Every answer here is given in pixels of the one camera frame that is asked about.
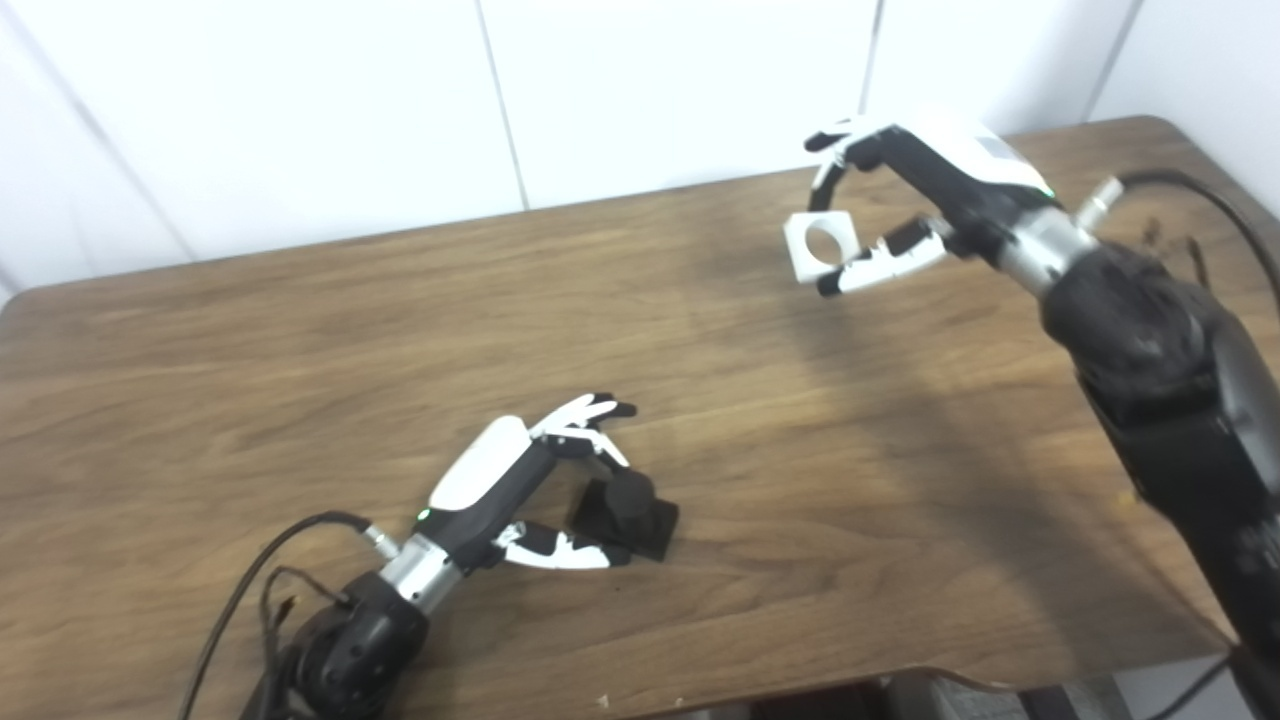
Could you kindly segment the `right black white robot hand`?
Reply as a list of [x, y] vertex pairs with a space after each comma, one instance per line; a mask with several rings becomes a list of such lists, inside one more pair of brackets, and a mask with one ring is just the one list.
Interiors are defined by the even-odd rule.
[[842, 119], [804, 141], [826, 152], [812, 183], [808, 211], [831, 211], [835, 191], [850, 172], [882, 167], [932, 204], [919, 214], [822, 272], [822, 297], [851, 293], [922, 272], [946, 255], [988, 260], [1025, 214], [1061, 209], [1043, 176], [1010, 143], [979, 123], [918, 117], [888, 124]]

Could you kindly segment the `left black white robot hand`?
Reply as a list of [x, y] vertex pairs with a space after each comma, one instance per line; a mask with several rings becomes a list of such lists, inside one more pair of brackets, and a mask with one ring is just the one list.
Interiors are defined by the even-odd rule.
[[634, 555], [623, 547], [516, 516], [562, 460], [595, 459], [611, 471], [627, 470], [628, 460], [600, 424], [636, 411], [613, 395], [586, 393], [532, 425], [516, 415], [497, 418], [436, 483], [413, 536], [465, 575], [498, 562], [556, 571], [628, 565]]

